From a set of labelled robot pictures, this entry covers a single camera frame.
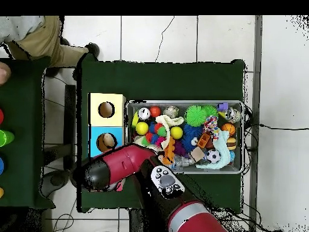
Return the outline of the person's hand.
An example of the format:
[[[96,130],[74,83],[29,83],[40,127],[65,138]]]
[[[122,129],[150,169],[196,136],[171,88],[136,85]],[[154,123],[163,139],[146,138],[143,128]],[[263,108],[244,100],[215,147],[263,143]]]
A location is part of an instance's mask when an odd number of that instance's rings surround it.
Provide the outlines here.
[[[6,64],[1,62],[0,63],[0,85],[4,85],[10,78],[11,76],[11,69],[10,67]]]

